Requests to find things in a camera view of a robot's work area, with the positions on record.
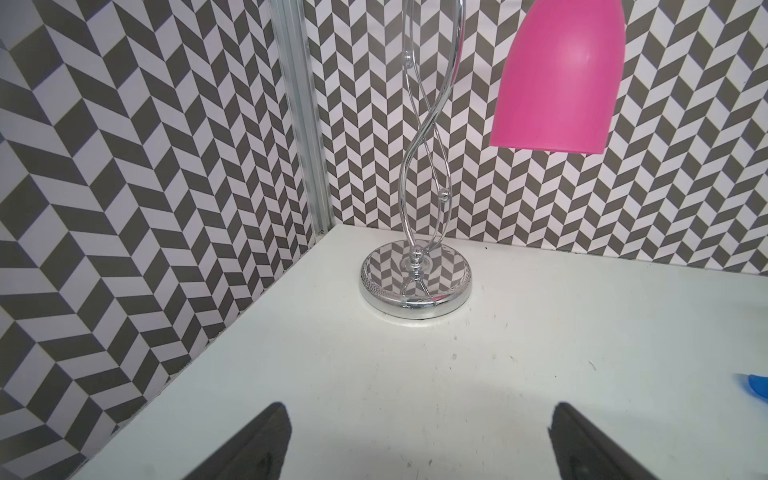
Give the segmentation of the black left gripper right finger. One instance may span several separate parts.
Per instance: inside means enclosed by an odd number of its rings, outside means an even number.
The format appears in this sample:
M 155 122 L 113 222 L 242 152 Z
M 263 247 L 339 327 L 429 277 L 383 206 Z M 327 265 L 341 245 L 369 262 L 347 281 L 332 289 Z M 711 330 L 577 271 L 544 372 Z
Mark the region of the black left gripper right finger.
M 548 433 L 561 479 L 657 479 L 567 402 L 556 405 Z

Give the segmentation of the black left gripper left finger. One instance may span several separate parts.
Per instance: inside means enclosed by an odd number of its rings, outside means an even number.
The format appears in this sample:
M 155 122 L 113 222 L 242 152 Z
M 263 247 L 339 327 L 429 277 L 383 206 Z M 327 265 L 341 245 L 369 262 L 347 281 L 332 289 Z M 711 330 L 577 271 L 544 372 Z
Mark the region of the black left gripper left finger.
M 280 402 L 272 403 L 184 480 L 279 479 L 291 434 L 286 407 Z

